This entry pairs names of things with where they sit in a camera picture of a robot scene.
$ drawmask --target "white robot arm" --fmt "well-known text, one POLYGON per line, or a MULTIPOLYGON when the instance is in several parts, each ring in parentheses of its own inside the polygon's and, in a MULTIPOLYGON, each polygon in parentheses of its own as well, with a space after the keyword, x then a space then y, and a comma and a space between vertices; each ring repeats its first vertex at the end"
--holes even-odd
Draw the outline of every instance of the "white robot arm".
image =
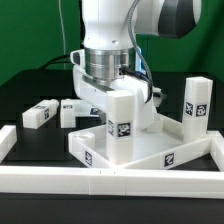
POLYGON ((128 90, 135 95, 135 128, 150 125, 152 78, 133 33, 180 38, 196 26, 200 12, 201 0, 82 0, 84 50, 73 72, 77 95, 107 113, 107 91, 128 90))

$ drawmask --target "cable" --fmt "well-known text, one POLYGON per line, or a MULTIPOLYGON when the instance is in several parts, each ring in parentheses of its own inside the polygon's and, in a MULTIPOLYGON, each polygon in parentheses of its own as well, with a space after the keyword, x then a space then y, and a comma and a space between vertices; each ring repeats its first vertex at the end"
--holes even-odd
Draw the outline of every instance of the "cable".
POLYGON ((59 15, 60 15, 60 21, 61 21, 61 31, 62 31, 62 39, 63 39, 63 53, 66 54, 67 46, 66 46, 66 36, 65 36, 65 27, 64 27, 64 19, 62 14, 62 7, 61 7, 61 0, 58 0, 58 8, 59 8, 59 15))
POLYGON ((58 56, 58 57, 56 57, 56 58, 53 58, 53 59, 51 59, 50 61, 48 61, 47 63, 45 63, 44 65, 42 65, 39 69, 44 70, 44 69, 46 69, 49 65, 51 65, 51 64, 56 64, 56 63, 64 63, 64 64, 66 64, 67 61, 57 62, 58 60, 62 60, 62 59, 66 59, 66 58, 70 58, 70 55, 69 55, 69 54, 65 54, 65 55, 62 55, 62 56, 58 56))
POLYGON ((145 71, 146 71, 146 77, 147 77, 147 80, 149 82, 149 88, 150 88, 150 94, 148 96, 148 99, 146 101, 149 102, 153 96, 153 90, 152 90, 152 87, 153 87, 153 81, 152 81, 152 75, 151 75, 151 72, 150 72, 150 69, 149 69, 149 66, 147 64, 147 62, 145 61, 144 57, 142 56, 139 48, 138 48, 138 45, 135 41, 135 37, 134 37, 134 34, 132 32, 132 17, 133 17, 133 14, 134 14, 134 11, 135 11, 135 8, 136 6, 138 5, 140 0, 135 0, 128 12, 128 21, 127 21, 127 24, 128 24, 128 33, 129 33, 129 36, 130 36, 130 39, 131 39, 131 42, 133 44, 133 47, 136 51, 136 53, 138 54, 139 58, 141 59, 142 61, 142 64, 145 68, 145 71))

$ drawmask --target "white block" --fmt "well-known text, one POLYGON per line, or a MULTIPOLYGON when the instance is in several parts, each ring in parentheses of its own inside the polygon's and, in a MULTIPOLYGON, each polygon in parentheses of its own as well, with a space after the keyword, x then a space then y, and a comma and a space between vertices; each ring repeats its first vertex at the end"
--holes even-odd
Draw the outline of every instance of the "white block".
POLYGON ((16 127, 5 125, 0 131, 0 163, 17 141, 16 127))
POLYGON ((57 100, 43 100, 23 113, 23 127, 37 129, 57 113, 57 100))
POLYGON ((125 196, 126 178, 123 172, 116 174, 112 169, 92 169, 89 178, 90 195, 125 196))
POLYGON ((0 167, 0 192, 89 194, 89 169, 0 167))
POLYGON ((206 136, 211 92, 212 80, 203 77, 187 79, 182 122, 184 143, 206 136))
POLYGON ((218 131, 208 132, 212 138, 210 154, 221 172, 224 171, 224 139, 218 131))
POLYGON ((74 100, 76 117, 99 117, 96 107, 84 100, 74 100))
POLYGON ((76 127, 75 100, 66 99, 61 101, 60 120, 61 128, 76 127))
POLYGON ((224 198, 221 172, 127 170, 127 196, 224 198))
POLYGON ((114 164, 127 163, 133 158, 134 95, 125 90, 107 94, 107 156, 114 164))

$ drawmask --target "black table surface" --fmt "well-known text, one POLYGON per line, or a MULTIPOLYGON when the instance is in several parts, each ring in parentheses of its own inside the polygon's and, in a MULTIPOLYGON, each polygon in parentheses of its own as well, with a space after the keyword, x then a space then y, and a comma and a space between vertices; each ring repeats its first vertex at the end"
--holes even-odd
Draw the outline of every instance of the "black table surface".
MULTIPOLYGON (((224 84, 210 74, 153 73, 154 85, 168 95, 159 112, 181 121, 185 79, 212 79, 208 129, 223 134, 224 84)), ((22 113, 44 99, 77 98, 72 71, 26 70, 0 87, 0 128, 16 125, 17 143, 0 165, 83 167, 68 152, 68 133, 100 125, 77 119, 77 128, 60 128, 60 113, 37 130, 23 128, 22 113)), ((175 169, 218 171, 210 155, 175 169)), ((0 194, 2 223, 223 223, 224 200, 50 194, 0 194)))

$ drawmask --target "green background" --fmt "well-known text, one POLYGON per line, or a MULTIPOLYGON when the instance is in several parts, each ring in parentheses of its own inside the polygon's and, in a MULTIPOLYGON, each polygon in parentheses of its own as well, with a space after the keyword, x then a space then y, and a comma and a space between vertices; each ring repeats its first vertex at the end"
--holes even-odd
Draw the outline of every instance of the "green background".
MULTIPOLYGON (((196 29, 181 40, 138 36, 152 71, 209 72, 224 81, 224 1, 202 0, 196 29)), ((0 85, 63 54, 58 0, 0 0, 0 85)), ((67 53, 80 48, 78 0, 62 0, 67 53)))

